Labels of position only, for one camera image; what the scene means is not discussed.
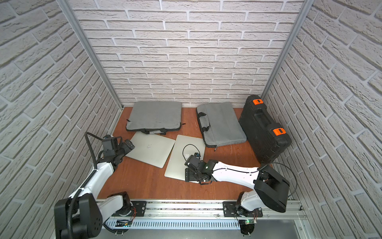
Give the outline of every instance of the metal corner post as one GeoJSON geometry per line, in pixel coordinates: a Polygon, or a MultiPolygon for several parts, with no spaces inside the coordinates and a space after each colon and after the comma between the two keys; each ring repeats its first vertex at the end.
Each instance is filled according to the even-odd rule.
{"type": "Polygon", "coordinates": [[[291,31],[289,32],[288,38],[286,39],[285,44],[284,44],[283,48],[281,49],[281,52],[277,58],[277,61],[276,61],[275,65],[273,66],[272,72],[271,72],[271,74],[267,80],[267,83],[265,84],[265,87],[261,93],[261,98],[263,100],[267,96],[270,87],[272,86],[273,82],[275,81],[275,78],[276,78],[278,71],[280,70],[285,59],[287,58],[288,52],[291,49],[293,42],[295,41],[295,39],[297,37],[298,31],[303,26],[305,18],[308,15],[308,12],[309,12],[310,8],[312,7],[313,3],[314,3],[314,0],[305,0],[303,5],[301,6],[301,10],[297,15],[296,21],[293,24],[291,31]]]}
{"type": "Polygon", "coordinates": [[[95,69],[97,70],[98,74],[100,75],[102,81],[105,83],[105,86],[107,90],[109,91],[110,95],[112,96],[114,102],[118,106],[120,110],[123,109],[123,104],[120,101],[117,93],[114,90],[114,87],[112,83],[110,82],[109,77],[107,76],[105,69],[103,68],[101,62],[99,61],[97,54],[94,52],[94,49],[86,36],[85,31],[83,30],[81,24],[79,23],[79,20],[77,19],[72,7],[70,6],[70,3],[68,0],[57,0],[58,5],[60,6],[62,12],[68,19],[69,24],[72,26],[74,33],[77,35],[79,41],[81,42],[82,46],[84,47],[86,53],[88,54],[90,60],[92,61],[95,69]]]}

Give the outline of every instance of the black hard case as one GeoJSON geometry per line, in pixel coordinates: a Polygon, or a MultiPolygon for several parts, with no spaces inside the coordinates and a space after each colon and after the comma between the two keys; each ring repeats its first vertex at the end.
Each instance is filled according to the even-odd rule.
{"type": "Polygon", "coordinates": [[[281,124],[269,115],[265,103],[255,105],[254,99],[260,97],[254,94],[248,96],[239,123],[259,162],[271,163],[292,141],[288,133],[275,135],[273,130],[282,128],[281,124]]]}

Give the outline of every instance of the black motor joint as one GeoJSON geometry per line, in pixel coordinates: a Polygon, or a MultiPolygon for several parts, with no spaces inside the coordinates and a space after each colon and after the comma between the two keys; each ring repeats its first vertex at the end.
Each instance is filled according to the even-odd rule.
{"type": "Polygon", "coordinates": [[[122,141],[122,137],[112,137],[111,135],[104,137],[102,146],[104,148],[102,151],[104,157],[99,158],[98,162],[111,163],[114,170],[122,162],[122,158],[135,148],[130,140],[122,141]]]}

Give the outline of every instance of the black cable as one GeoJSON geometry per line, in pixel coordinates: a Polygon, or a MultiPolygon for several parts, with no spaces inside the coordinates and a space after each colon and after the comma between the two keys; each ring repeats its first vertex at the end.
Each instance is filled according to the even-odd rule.
{"type": "Polygon", "coordinates": [[[89,133],[89,132],[85,132],[85,140],[86,140],[86,143],[87,143],[87,147],[89,148],[89,151],[90,151],[90,155],[92,156],[92,159],[93,159],[93,166],[94,166],[94,169],[97,169],[97,160],[96,160],[96,156],[94,155],[94,151],[93,151],[93,148],[92,148],[92,144],[90,143],[90,140],[89,140],[89,137],[88,135],[90,136],[93,136],[94,138],[98,139],[98,140],[103,140],[101,139],[100,137],[92,134],[92,133],[89,133]]]}
{"type": "Polygon", "coordinates": [[[110,227],[108,227],[106,225],[106,221],[102,225],[106,228],[106,230],[108,230],[108,231],[110,231],[110,232],[112,232],[114,234],[122,235],[124,232],[127,232],[129,230],[129,229],[122,229],[123,231],[117,231],[117,230],[114,231],[113,229],[111,229],[110,227]]]}
{"type": "Polygon", "coordinates": [[[232,171],[236,171],[236,172],[243,172],[243,173],[246,173],[246,174],[253,174],[253,173],[259,172],[260,170],[263,170],[265,167],[267,167],[270,164],[271,163],[267,163],[266,165],[262,166],[261,168],[259,168],[258,170],[254,171],[254,172],[244,172],[244,171],[239,171],[239,170],[235,170],[235,169],[229,169],[229,168],[225,168],[225,167],[222,167],[220,169],[215,169],[215,170],[213,170],[213,172],[221,170],[221,169],[228,169],[228,170],[232,170],[232,171]]]}
{"type": "MultiPolygon", "coordinates": [[[[90,173],[90,175],[86,178],[86,180],[83,182],[81,185],[81,188],[84,188],[87,183],[90,181],[90,179],[93,177],[93,175],[97,172],[96,169],[93,169],[93,171],[90,173]]],[[[79,188],[76,193],[74,194],[72,200],[70,201],[69,209],[68,209],[68,214],[66,215],[66,227],[68,229],[68,234],[70,239],[74,239],[74,234],[73,234],[73,210],[74,210],[74,204],[77,201],[78,195],[81,193],[82,189],[79,188]]]]}
{"type": "Polygon", "coordinates": [[[239,219],[237,218],[237,216],[236,215],[238,215],[238,214],[235,214],[233,217],[234,218],[236,218],[236,220],[238,221],[238,224],[239,224],[239,226],[240,226],[240,222],[239,222],[239,219]]]}
{"type": "Polygon", "coordinates": [[[295,181],[296,181],[296,186],[295,186],[295,189],[293,190],[293,192],[292,192],[290,195],[288,195],[288,197],[292,196],[292,195],[296,192],[296,190],[297,190],[297,186],[298,186],[298,182],[297,182],[297,177],[296,177],[296,175],[293,173],[292,169],[290,169],[290,167],[288,167],[288,166],[285,165],[285,164],[277,163],[277,162],[273,162],[273,164],[280,164],[280,165],[283,165],[284,167],[286,167],[287,169],[289,169],[289,170],[292,172],[293,177],[295,178],[295,181]]]}
{"type": "Polygon", "coordinates": [[[76,191],[76,194],[74,194],[74,197],[72,198],[70,205],[69,205],[69,210],[68,214],[66,215],[66,227],[68,228],[68,234],[70,239],[74,239],[74,234],[73,234],[73,227],[72,227],[72,222],[73,222],[73,210],[74,210],[74,203],[76,202],[78,195],[81,193],[82,189],[78,189],[76,191]]]}
{"type": "MultiPolygon", "coordinates": [[[[200,154],[199,149],[198,149],[195,145],[190,144],[190,143],[189,143],[188,145],[192,145],[192,146],[194,146],[194,147],[196,148],[196,150],[198,151],[200,157],[202,156],[202,155],[200,154]]],[[[185,148],[186,148],[188,145],[186,145],[186,146],[183,148],[183,151],[182,151],[183,158],[185,158],[185,161],[186,161],[186,162],[187,162],[187,160],[186,160],[186,157],[185,157],[185,155],[184,155],[184,152],[185,152],[185,148]]]]}

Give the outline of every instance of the orange latch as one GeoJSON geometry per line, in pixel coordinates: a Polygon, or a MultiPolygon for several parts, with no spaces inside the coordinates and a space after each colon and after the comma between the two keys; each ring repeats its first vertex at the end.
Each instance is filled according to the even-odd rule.
{"type": "Polygon", "coordinates": [[[287,133],[284,128],[276,128],[273,130],[276,136],[283,135],[287,133]]]}
{"type": "Polygon", "coordinates": [[[252,102],[253,102],[255,105],[264,103],[264,102],[262,101],[262,99],[254,99],[252,102]]]}

